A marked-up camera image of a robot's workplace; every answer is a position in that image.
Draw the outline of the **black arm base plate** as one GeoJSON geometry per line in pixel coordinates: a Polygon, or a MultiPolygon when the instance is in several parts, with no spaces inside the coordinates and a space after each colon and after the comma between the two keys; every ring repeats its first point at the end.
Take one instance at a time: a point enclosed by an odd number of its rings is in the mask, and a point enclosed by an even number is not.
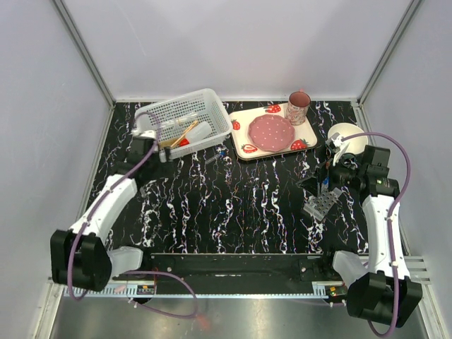
{"type": "Polygon", "coordinates": [[[342,278],[330,254],[152,254],[145,267],[116,280],[155,284],[156,294],[197,297],[320,297],[342,278]]]}

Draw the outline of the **clear plastic funnel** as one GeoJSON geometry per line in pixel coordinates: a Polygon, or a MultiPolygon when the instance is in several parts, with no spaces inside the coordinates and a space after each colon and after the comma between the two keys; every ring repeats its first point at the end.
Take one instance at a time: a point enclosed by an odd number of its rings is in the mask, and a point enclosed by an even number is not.
{"type": "Polygon", "coordinates": [[[185,114],[181,117],[175,117],[173,119],[164,121],[161,123],[161,129],[176,129],[181,127],[183,124],[190,122],[194,119],[195,115],[185,114]]]}

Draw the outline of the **wooden test tube clamp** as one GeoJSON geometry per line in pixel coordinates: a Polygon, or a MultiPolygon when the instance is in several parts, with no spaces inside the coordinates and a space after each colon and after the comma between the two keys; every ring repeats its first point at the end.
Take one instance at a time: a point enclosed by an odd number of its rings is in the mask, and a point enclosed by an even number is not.
{"type": "Polygon", "coordinates": [[[182,135],[180,137],[178,137],[178,139],[171,144],[170,148],[175,148],[176,146],[178,146],[180,144],[180,142],[184,138],[186,138],[187,133],[190,132],[192,129],[194,129],[197,125],[198,125],[198,120],[195,120],[193,123],[191,123],[191,125],[182,133],[182,135]]]}

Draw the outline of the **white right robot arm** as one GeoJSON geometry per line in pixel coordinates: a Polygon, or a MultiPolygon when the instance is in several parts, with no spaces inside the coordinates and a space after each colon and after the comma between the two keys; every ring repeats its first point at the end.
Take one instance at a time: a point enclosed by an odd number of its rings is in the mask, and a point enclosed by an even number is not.
{"type": "Polygon", "coordinates": [[[390,150],[364,146],[357,160],[354,153],[338,147],[311,177],[314,195],[304,204],[304,213],[322,221],[344,188],[359,195],[367,224],[369,259],[363,264],[349,249],[333,247],[321,262],[329,280],[341,278],[347,288],[347,312],[370,323],[400,328],[422,299],[422,287],[410,277],[405,263],[398,212],[400,185],[388,178],[390,150]]]}

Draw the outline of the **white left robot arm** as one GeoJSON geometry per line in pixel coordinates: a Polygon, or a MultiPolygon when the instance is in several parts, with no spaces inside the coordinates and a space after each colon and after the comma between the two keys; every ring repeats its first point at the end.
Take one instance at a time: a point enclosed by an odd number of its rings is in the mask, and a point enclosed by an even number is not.
{"type": "Polygon", "coordinates": [[[169,167],[159,156],[157,134],[132,138],[131,147],[108,176],[92,205],[68,230],[50,239],[52,280],[71,289],[100,292],[111,278],[130,272],[136,279],[152,273],[152,262],[137,246],[107,249],[109,232],[137,193],[169,167]]]}

